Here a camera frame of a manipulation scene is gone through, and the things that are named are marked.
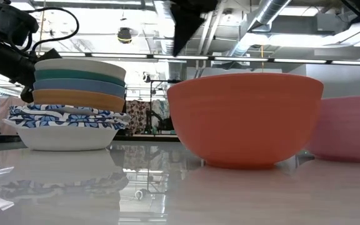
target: glossy tabletop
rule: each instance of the glossy tabletop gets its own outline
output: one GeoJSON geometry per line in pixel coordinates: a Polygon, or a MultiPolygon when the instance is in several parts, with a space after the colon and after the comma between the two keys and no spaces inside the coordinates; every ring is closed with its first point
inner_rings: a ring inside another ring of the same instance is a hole
{"type": "Polygon", "coordinates": [[[40,152],[0,144],[0,225],[360,225],[360,164],[294,156],[268,171],[204,166],[178,142],[40,152]]]}

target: orange bowl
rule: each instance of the orange bowl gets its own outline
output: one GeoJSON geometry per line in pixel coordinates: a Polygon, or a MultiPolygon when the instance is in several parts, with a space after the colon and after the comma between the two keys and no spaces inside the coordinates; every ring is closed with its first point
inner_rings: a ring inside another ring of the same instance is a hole
{"type": "Polygon", "coordinates": [[[244,73],[184,81],[167,97],[180,141],[209,165],[266,169],[307,143],[322,92],[304,76],[244,73]]]}
{"type": "Polygon", "coordinates": [[[32,95],[35,104],[66,104],[117,113],[121,113],[124,106],[123,98],[90,91],[42,89],[33,91],[32,95]]]}

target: blue bowl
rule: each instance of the blue bowl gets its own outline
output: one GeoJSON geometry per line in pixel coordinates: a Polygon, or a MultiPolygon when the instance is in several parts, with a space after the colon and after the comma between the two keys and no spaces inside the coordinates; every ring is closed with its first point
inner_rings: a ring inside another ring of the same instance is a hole
{"type": "Polygon", "coordinates": [[[42,89],[91,91],[117,96],[119,98],[123,98],[126,91],[124,87],[117,84],[88,79],[44,79],[36,81],[34,83],[34,90],[42,89]]]}
{"type": "Polygon", "coordinates": [[[36,81],[41,81],[45,79],[87,79],[92,81],[104,81],[109,83],[114,83],[122,87],[125,86],[125,82],[120,80],[117,77],[112,77],[104,74],[99,74],[96,72],[85,72],[85,71],[75,71],[68,69],[47,69],[34,72],[36,81]]]}

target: white bowl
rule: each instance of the white bowl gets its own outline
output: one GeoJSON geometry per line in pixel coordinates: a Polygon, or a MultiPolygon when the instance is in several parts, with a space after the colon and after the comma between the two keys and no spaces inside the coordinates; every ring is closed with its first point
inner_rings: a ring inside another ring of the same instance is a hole
{"type": "Polygon", "coordinates": [[[124,81],[126,70],[106,62],[87,60],[87,59],[46,59],[36,63],[34,66],[37,71],[49,69],[67,69],[99,73],[124,81]]]}
{"type": "Polygon", "coordinates": [[[39,151],[87,151],[106,148],[118,130],[77,126],[16,126],[14,121],[4,122],[16,128],[23,143],[39,151]]]}

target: teal bowl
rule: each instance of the teal bowl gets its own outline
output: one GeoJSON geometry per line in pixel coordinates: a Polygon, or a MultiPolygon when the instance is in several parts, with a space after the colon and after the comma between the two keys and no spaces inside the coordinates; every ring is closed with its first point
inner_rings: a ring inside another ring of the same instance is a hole
{"type": "Polygon", "coordinates": [[[124,87],[126,83],[119,78],[107,76],[95,72],[75,71],[66,69],[47,69],[34,72],[36,81],[46,79],[87,79],[93,81],[104,81],[124,87]]]}

